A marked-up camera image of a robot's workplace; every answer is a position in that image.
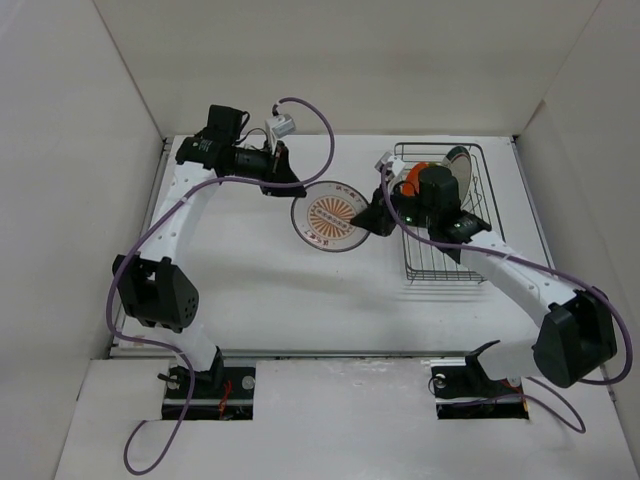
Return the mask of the white plate orange sunburst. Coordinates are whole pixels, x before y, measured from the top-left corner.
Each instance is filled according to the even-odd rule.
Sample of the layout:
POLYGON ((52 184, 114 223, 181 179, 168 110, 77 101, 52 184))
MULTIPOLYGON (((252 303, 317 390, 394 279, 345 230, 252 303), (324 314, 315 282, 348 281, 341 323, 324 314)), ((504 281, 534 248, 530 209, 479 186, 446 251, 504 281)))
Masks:
POLYGON ((361 246, 370 233, 351 224, 369 206, 354 187, 339 181, 318 181, 306 188, 304 198, 293 200, 290 219, 307 245, 329 253, 344 253, 361 246))

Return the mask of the white plate green rim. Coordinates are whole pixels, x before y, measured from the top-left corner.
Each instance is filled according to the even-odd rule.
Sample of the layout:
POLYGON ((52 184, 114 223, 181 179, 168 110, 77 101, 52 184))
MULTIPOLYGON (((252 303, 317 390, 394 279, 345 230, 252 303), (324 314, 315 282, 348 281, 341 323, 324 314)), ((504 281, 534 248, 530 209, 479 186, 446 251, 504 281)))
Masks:
POLYGON ((462 145, 453 147, 443 157, 440 165, 448 168, 457 180, 459 198, 463 202, 468 194, 472 180, 472 162, 468 149, 462 145))

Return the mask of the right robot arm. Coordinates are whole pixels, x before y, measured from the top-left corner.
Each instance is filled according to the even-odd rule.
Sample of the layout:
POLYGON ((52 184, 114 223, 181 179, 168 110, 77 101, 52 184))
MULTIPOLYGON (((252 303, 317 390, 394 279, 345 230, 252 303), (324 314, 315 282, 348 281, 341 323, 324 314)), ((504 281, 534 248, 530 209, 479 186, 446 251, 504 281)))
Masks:
POLYGON ((462 381, 483 394, 498 380, 542 376, 568 388, 614 358, 625 325, 608 298, 593 286, 532 262, 509 247, 491 225, 464 210, 453 172, 436 165, 420 171, 413 194, 401 191, 404 164, 391 158, 376 166, 380 184, 352 224, 386 237, 400 227, 456 264, 481 275, 513 301, 537 328, 535 340, 490 341, 468 355, 462 381))

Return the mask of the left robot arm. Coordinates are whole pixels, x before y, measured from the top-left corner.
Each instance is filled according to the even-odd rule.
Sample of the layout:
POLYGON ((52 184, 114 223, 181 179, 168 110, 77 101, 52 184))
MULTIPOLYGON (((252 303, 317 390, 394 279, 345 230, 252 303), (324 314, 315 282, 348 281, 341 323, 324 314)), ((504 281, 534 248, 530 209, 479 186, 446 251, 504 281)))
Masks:
POLYGON ((205 207, 224 183, 253 185, 270 197, 306 195, 283 141, 295 130, 292 117, 273 111, 260 148, 241 144, 248 117, 235 108, 210 107, 205 127, 179 144, 173 178, 149 229, 113 264, 112 295, 120 298, 127 316, 156 330, 148 344, 174 353, 181 362, 176 379, 189 378, 204 397, 223 387, 223 360, 196 320, 199 292, 181 263, 205 207))

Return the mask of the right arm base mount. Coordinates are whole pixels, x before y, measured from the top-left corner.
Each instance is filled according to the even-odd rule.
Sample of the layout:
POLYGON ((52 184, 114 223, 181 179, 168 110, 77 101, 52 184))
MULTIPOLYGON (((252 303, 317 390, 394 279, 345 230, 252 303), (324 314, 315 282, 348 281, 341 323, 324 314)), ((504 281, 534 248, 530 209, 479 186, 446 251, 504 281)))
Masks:
POLYGON ((528 420, 523 388, 507 379, 491 380, 478 357, 498 340, 485 343, 464 357, 444 357, 430 363, 428 388, 439 420, 528 420))

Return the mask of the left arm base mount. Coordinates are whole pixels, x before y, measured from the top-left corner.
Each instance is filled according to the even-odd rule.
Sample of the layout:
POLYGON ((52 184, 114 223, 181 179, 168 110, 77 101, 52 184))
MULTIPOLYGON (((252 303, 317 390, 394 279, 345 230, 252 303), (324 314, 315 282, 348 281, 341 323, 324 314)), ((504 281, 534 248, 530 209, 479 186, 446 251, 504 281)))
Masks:
MULTIPOLYGON (((188 391, 189 374, 174 366, 169 374, 159 374, 166 383, 161 406, 163 420, 177 420, 182 412, 188 391)), ((254 366, 225 367, 220 386, 197 380, 186 411, 187 421, 245 421, 253 419, 253 400, 256 385, 254 366)))

